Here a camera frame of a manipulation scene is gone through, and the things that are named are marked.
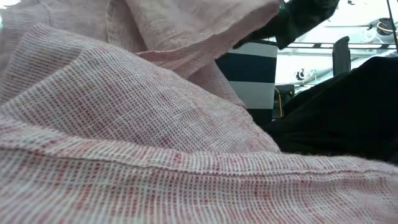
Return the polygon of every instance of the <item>dark clothing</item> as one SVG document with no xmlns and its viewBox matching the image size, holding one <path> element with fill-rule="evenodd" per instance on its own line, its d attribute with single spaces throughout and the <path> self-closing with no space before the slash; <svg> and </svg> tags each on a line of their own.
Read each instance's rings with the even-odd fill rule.
<svg viewBox="0 0 398 224">
<path fill-rule="evenodd" d="M 284 152 L 391 161 L 398 152 L 398 58 L 369 59 L 300 93 L 267 131 Z"/>
<path fill-rule="evenodd" d="M 238 48 L 253 40 L 276 37 L 277 46 L 284 49 L 297 37 L 312 30 L 335 13 L 339 0 L 291 0 L 264 27 L 239 41 Z"/>
</svg>

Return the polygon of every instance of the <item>white stripe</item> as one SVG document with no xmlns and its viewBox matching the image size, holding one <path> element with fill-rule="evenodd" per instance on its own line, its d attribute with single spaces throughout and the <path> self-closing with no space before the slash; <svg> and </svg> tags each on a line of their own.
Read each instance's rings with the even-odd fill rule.
<svg viewBox="0 0 398 224">
<path fill-rule="evenodd" d="M 229 82 L 247 109 L 273 109 L 274 83 Z"/>
<path fill-rule="evenodd" d="M 278 48 L 275 45 L 248 43 L 236 50 L 230 50 L 229 52 L 234 54 L 245 54 L 245 55 L 276 58 L 278 54 Z"/>
</svg>

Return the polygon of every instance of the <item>red and white textured cloth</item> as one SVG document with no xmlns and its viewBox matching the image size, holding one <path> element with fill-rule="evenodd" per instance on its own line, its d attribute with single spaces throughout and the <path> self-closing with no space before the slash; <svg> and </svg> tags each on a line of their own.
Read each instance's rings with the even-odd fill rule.
<svg viewBox="0 0 398 224">
<path fill-rule="evenodd" d="M 2 11 L 1 222 L 397 223 L 396 167 L 282 154 L 215 66 L 276 10 L 26 0 Z"/>
</svg>

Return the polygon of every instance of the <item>black and white striped object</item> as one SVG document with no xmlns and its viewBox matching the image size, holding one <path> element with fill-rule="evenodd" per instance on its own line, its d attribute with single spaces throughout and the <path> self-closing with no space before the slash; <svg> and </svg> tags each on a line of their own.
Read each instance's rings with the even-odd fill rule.
<svg viewBox="0 0 398 224">
<path fill-rule="evenodd" d="M 276 43 L 262 40 L 231 50 L 216 61 L 260 127 L 272 119 L 276 58 Z"/>
</svg>

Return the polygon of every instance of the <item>striped panel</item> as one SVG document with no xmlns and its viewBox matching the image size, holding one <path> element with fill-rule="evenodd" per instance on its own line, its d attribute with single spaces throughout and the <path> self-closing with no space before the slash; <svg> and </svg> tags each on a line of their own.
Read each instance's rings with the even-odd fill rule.
<svg viewBox="0 0 398 224">
<path fill-rule="evenodd" d="M 251 42 L 231 50 L 216 63 L 260 127 L 272 120 L 277 47 Z"/>
</svg>

